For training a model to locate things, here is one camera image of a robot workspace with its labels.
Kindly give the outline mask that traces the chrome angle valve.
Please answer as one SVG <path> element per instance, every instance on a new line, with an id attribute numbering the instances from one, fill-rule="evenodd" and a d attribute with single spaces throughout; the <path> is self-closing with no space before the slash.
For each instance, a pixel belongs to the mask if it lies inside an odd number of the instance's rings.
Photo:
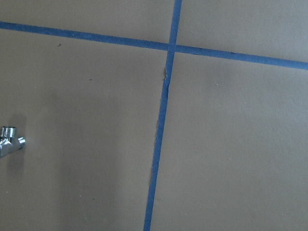
<path id="1" fill-rule="evenodd" d="M 16 127 L 3 126 L 0 129 L 0 157 L 3 158 L 8 154 L 21 150 L 25 147 L 26 140 L 24 137 L 17 137 Z"/>

